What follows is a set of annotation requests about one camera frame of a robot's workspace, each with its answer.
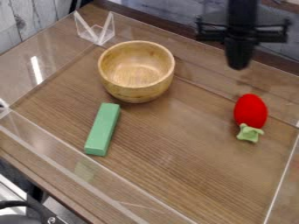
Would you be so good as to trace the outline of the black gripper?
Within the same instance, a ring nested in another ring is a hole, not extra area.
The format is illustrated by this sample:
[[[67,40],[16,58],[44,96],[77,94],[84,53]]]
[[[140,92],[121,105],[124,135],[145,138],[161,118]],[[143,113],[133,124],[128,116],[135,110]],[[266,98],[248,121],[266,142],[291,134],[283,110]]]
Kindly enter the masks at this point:
[[[213,12],[196,17],[196,39],[224,41],[228,66],[235,70],[248,67],[257,43],[284,43],[292,25],[288,17],[271,14]]]

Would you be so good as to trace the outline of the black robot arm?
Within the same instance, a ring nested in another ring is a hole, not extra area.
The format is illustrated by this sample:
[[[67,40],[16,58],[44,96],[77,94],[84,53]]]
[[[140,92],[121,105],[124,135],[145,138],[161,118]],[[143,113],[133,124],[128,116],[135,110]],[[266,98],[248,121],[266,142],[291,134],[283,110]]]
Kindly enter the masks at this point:
[[[196,17],[196,40],[220,42],[228,66],[248,67],[260,43],[286,43],[292,24],[287,17],[267,12],[259,0],[228,0],[227,9]]]

